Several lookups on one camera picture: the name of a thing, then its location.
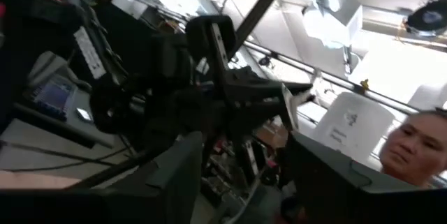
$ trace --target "black cable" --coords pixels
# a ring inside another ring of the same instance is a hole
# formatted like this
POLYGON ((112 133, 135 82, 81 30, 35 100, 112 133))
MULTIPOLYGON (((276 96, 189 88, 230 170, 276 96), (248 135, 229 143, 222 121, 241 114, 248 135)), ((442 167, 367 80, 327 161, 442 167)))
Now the black cable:
POLYGON ((121 140, 123 145, 126 147, 126 150, 129 152, 130 158, 133 158, 135 155, 133 154, 131 147, 129 146, 129 144, 127 144, 127 141, 124 139, 123 135, 118 134, 118 137, 119 137, 119 140, 121 140))
MULTIPOLYGON (((108 154, 104 157, 100 157, 97 158, 96 160, 103 160, 112 156, 115 156, 123 151, 126 151, 126 148, 120 149, 118 151, 115 151, 111 154, 108 154)), ((49 170, 58 170, 58 169, 63 169, 63 168, 68 168, 68 167, 75 167, 78 165, 84 165, 87 164, 89 162, 87 161, 81 161, 81 162, 76 162, 76 163, 71 163, 71 164, 67 164, 67 165, 58 165, 58 166, 54 166, 54 167, 41 167, 41 168, 24 168, 24 169, 2 169, 4 171, 7 172, 38 172, 38 171, 49 171, 49 170)))
POLYGON ((128 159, 124 162, 121 162, 120 164, 109 167, 108 169, 99 172, 95 175, 92 175, 86 179, 83 179, 82 181, 79 181, 76 184, 69 186, 66 189, 92 188, 94 186, 103 183, 104 181, 107 181, 113 177, 116 177, 119 174, 122 174, 125 171, 129 171, 134 167, 137 167, 139 165, 145 164, 153 160, 155 157, 160 155, 161 152, 162 151, 160 151, 159 149, 152 149, 151 151, 143 150, 139 152, 137 155, 135 155, 135 158, 128 159))
POLYGON ((12 148, 16 148, 16 149, 22 149, 22 150, 26 150, 26 151, 34 151, 34 152, 38 152, 41 154, 47 154, 47 155, 51 155, 51 156, 58 156, 58 157, 62 157, 62 158, 71 158, 71 159, 75 159, 75 160, 80 160, 80 161, 84 161, 84 162, 88 162, 88 163, 95 163, 98 165, 108 165, 108 166, 112 166, 115 165, 114 163, 110 163, 110 162, 105 162, 105 161, 101 161, 98 159, 93 159, 93 158, 87 158, 87 157, 82 157, 82 156, 77 156, 77 155, 72 155, 72 154, 65 154, 59 151, 52 151, 52 150, 47 150, 47 149, 42 149, 39 147, 31 147, 31 146, 27 146, 24 144, 16 144, 16 143, 11 143, 11 142, 6 142, 3 140, 0 140, 0 144, 4 145, 6 147, 12 147, 12 148))

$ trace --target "white label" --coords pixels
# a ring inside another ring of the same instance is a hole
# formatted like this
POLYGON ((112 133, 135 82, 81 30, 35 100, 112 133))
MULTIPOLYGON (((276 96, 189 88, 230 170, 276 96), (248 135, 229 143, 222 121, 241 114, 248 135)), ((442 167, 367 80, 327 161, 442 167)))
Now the white label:
POLYGON ((348 111, 343 115, 343 119, 337 121, 338 124, 329 128, 329 138, 332 141, 329 145, 335 147, 336 150, 341 151, 343 154, 350 156, 353 151, 352 143, 349 143, 348 136, 352 135, 358 119, 358 114, 354 111, 348 111))
POLYGON ((206 75, 209 70, 210 66, 208 65, 207 59, 203 57, 200 62, 198 62, 196 71, 202 73, 203 75, 206 75))
POLYGON ((98 79, 106 74, 103 63, 99 59, 98 53, 90 41, 89 34, 85 31, 84 27, 81 27, 76 33, 74 33, 79 48, 82 51, 82 55, 89 66, 90 72, 94 79, 98 79))

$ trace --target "ceiling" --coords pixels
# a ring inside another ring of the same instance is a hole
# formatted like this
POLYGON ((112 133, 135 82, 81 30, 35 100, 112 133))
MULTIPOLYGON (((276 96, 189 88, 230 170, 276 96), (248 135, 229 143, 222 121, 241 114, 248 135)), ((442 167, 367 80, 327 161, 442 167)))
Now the ceiling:
MULTIPOLYGON (((232 17, 235 27, 247 16, 257 0, 228 0, 223 13, 232 17)), ((389 40, 397 35, 402 21, 401 15, 408 14, 423 6, 427 0, 359 0, 364 5, 363 28, 375 33, 388 35, 389 40)), ((332 74, 344 77, 343 54, 341 50, 324 48, 321 41, 309 38, 305 33, 301 10, 311 0, 277 0, 254 29, 255 43, 281 54, 319 67, 332 74)), ((360 41, 374 40, 371 33, 361 33, 360 41)), ((413 37, 402 34, 402 37, 413 37)), ((353 51, 360 56, 368 51, 364 43, 353 43, 353 51)))

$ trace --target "metal rail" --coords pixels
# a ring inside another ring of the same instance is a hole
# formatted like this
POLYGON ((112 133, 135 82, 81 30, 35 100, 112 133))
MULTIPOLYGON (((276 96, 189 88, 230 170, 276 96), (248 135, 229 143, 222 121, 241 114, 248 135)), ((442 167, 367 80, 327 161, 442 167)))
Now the metal rail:
MULTIPOLYGON (((252 50, 257 51, 257 52, 260 52, 260 53, 263 53, 266 55, 270 55, 273 57, 277 56, 277 57, 275 57, 276 60, 278 60, 282 63, 288 64, 289 66, 297 68, 301 71, 304 71, 309 74, 314 73, 314 70, 315 70, 314 67, 312 67, 308 64, 305 64, 301 61, 298 61, 297 59, 294 59, 289 56, 285 56, 283 54, 275 52, 274 50, 267 49, 265 47, 255 44, 255 43, 245 42, 244 45, 252 50)), ((393 98, 383 96, 381 94, 378 94, 375 91, 366 91, 365 93, 360 93, 360 92, 358 92, 358 89, 356 89, 356 87, 359 87, 359 84, 355 84, 348 80, 343 80, 340 77, 337 77, 333 74, 330 74, 330 73, 327 73, 324 71, 322 71, 322 74, 323 74, 323 79, 325 81, 328 81, 328 82, 335 84, 339 87, 348 89, 348 90, 355 92, 357 94, 363 95, 373 101, 376 101, 380 104, 386 105, 386 106, 388 106, 394 110, 397 110, 398 112, 401 112, 403 114, 413 114, 413 113, 416 113, 419 111, 418 109, 411 107, 410 105, 406 105, 406 104, 404 104, 398 100, 395 100, 393 98)))

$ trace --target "white sign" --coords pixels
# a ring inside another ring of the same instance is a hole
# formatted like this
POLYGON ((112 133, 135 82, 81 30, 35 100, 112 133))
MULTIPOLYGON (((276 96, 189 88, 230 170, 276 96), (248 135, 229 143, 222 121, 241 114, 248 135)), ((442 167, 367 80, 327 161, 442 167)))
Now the white sign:
POLYGON ((94 79, 98 79, 106 74, 103 63, 99 59, 98 53, 90 41, 89 35, 84 27, 81 27, 76 33, 74 33, 79 48, 82 51, 82 55, 89 66, 90 72, 94 79))

